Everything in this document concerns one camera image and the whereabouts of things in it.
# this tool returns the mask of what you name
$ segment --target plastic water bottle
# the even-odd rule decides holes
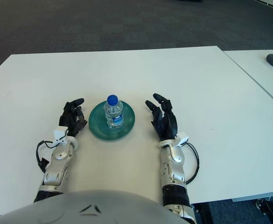
[[[117,130],[123,126],[124,117],[122,114],[123,104],[116,95],[110,95],[108,101],[104,105],[105,117],[107,119],[108,126]]]

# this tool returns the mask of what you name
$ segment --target white table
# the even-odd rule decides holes
[[[161,202],[158,137],[144,103],[155,92],[171,100],[178,131],[198,150],[192,203],[273,191],[273,100],[219,48],[12,55],[0,66],[0,214],[35,198],[43,177],[36,144],[52,139],[65,102],[85,98],[88,118],[109,94],[132,106],[135,126],[115,142],[86,126],[69,190],[118,189]],[[195,158],[184,153],[190,177]]]
[[[273,66],[266,61],[273,50],[234,50],[225,53],[273,98]]]

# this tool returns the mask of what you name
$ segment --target gray carpet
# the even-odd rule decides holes
[[[273,49],[273,8],[253,0],[0,0],[0,65],[11,54],[209,45]],[[270,223],[252,201],[209,205],[215,224]]]

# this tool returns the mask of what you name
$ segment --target black cable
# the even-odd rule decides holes
[[[199,159],[198,152],[197,152],[196,148],[191,143],[185,142],[185,143],[183,143],[182,146],[184,146],[184,145],[188,145],[188,147],[191,148],[191,150],[193,151],[193,153],[194,153],[194,155],[196,157],[196,160],[197,160],[196,171],[194,172],[194,174],[192,175],[192,177],[185,182],[186,184],[189,184],[190,182],[192,182],[194,180],[194,178],[196,178],[196,176],[198,174],[198,170],[200,168],[200,159]]]
[[[59,138],[59,140],[63,139],[63,138],[66,136],[67,131],[68,131],[68,128],[67,128],[67,130],[65,131],[65,135],[62,136],[61,138]],[[52,141],[45,141],[45,140],[42,140],[41,142],[39,142],[39,143],[37,144],[37,148],[36,148],[36,159],[37,159],[37,163],[38,163],[38,166],[40,167],[40,169],[42,170],[43,173],[45,173],[45,167],[46,167],[46,165],[45,165],[44,163],[42,163],[42,161],[40,161],[40,159],[39,159],[39,154],[38,154],[38,149],[39,149],[39,147],[40,147],[42,144],[45,144],[48,148],[55,148],[56,146],[58,146],[58,145],[60,144],[60,143],[58,143],[58,144],[56,144],[56,145],[50,147],[50,146],[47,145],[47,143],[53,143],[53,142],[52,142]]]

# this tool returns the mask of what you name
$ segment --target green plate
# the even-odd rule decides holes
[[[107,119],[105,118],[104,105],[106,101],[98,104],[91,112],[89,116],[89,128],[91,132],[98,138],[103,140],[116,140],[126,134],[128,134],[134,123],[135,123],[135,113],[131,106],[123,102],[123,117],[124,124],[119,130],[112,130],[107,124]]]

